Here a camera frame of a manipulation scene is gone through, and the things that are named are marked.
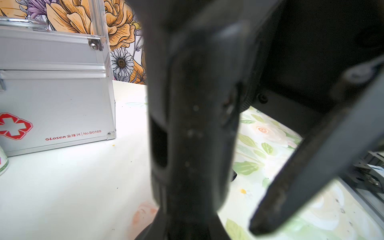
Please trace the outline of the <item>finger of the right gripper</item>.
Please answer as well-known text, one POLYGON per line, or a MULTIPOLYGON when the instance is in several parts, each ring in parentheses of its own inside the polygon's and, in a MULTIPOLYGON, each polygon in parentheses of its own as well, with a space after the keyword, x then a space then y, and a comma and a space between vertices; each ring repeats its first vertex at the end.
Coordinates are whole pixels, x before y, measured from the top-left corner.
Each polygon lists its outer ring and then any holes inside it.
POLYGON ((384 145, 384 73, 336 106, 285 163, 249 225, 255 236, 278 230, 330 181, 368 151, 384 145))

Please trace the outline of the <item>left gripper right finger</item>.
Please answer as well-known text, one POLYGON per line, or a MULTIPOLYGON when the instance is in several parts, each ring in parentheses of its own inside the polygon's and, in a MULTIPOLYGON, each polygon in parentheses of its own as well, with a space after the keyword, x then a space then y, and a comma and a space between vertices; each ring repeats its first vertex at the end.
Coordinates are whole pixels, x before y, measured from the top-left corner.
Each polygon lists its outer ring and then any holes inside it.
POLYGON ((218 215, 215 215, 210 221, 210 239, 231 240, 218 215))

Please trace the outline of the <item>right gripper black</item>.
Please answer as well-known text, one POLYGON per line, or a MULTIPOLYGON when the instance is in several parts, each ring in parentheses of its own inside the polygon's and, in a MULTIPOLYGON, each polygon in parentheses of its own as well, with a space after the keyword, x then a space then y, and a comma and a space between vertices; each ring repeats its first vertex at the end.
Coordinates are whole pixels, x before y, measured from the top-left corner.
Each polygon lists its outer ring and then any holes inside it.
POLYGON ((347 69, 384 52, 383 1, 255 1, 256 56, 244 109, 306 135, 337 104, 347 69))

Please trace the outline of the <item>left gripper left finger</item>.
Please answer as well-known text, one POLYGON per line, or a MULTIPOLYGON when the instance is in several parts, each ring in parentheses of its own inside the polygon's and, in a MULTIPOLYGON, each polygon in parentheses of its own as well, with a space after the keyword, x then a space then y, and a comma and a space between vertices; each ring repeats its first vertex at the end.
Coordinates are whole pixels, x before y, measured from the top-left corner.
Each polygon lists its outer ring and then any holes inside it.
POLYGON ((159 210, 151 224, 142 230, 135 240, 165 240, 167 233, 167 215, 159 210))

